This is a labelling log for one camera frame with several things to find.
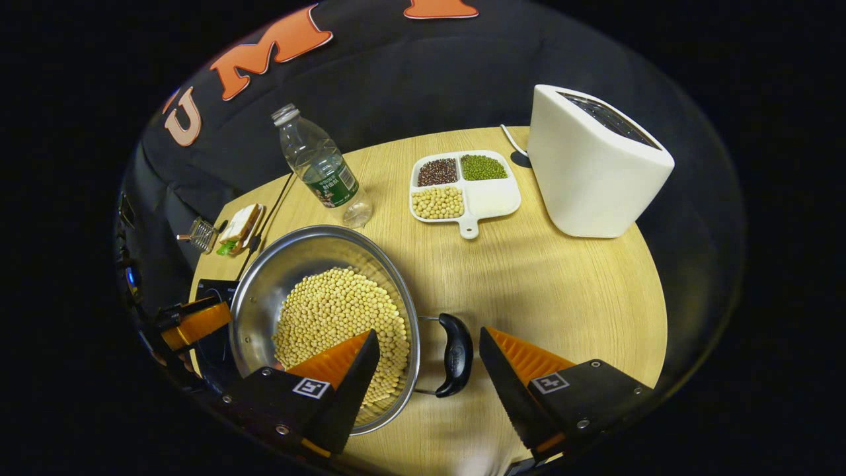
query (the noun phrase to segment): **plastic water bottle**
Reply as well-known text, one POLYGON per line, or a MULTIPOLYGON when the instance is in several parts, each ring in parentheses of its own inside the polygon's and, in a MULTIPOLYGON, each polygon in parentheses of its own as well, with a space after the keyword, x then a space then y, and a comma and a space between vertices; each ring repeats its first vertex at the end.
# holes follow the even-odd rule
POLYGON ((288 165, 317 199, 344 226, 367 223, 373 204, 326 131, 300 116, 293 104, 271 117, 288 165))

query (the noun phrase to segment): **letter m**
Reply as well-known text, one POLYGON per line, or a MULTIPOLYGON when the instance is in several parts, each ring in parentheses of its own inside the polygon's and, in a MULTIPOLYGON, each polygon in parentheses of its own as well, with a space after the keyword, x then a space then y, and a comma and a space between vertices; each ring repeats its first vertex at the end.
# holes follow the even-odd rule
POLYGON ((232 99, 250 85, 250 77, 240 75, 238 69, 256 75, 267 72, 273 45, 277 49, 274 59, 284 63, 332 39, 332 32, 320 31, 311 18, 311 10, 316 6, 315 3, 280 19, 265 31, 258 44, 238 45, 211 65, 209 69, 216 70, 220 76, 223 101, 232 99))

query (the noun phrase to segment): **bottle cap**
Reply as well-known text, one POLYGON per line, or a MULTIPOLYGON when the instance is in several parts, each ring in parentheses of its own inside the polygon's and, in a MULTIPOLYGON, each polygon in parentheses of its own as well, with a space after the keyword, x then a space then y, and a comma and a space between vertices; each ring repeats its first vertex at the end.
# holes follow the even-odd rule
POLYGON ((271 118, 273 119, 274 125, 280 126, 297 116, 299 116, 299 109, 297 109, 293 104, 289 104, 273 113, 271 118))

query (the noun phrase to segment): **divided white dish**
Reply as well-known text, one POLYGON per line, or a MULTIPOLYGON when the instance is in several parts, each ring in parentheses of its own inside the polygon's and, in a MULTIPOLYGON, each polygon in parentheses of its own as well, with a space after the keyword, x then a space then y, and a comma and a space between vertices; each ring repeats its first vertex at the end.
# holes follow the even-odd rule
POLYGON ((514 213, 519 208, 520 202, 520 190, 517 187, 517 180, 514 178, 514 173, 512 173, 511 167, 508 166, 508 161, 494 151, 478 150, 434 154, 418 160, 411 170, 411 181, 409 182, 409 211, 411 215, 419 221, 426 223, 456 222, 459 224, 461 236, 467 240, 472 240, 479 235, 479 220, 514 213), (465 180, 460 160, 464 155, 483 155, 492 158, 503 165, 508 177, 504 179, 465 180), (440 158, 455 159, 458 179, 449 184, 417 186, 420 167, 432 160, 438 160, 440 158), (454 219, 424 219, 415 214, 411 201, 412 193, 432 188, 443 188, 448 185, 462 191, 464 197, 463 215, 454 219))

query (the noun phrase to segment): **sandwich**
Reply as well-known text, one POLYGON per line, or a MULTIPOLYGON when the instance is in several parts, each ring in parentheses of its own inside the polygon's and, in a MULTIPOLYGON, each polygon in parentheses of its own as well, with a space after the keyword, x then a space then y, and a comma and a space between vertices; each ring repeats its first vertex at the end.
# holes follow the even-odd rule
POLYGON ((229 226, 220 234, 217 242, 223 245, 217 254, 238 254, 245 247, 249 246, 247 238, 250 237, 251 231, 259 220, 261 208, 258 203, 253 203, 244 208, 241 208, 229 220, 229 226))

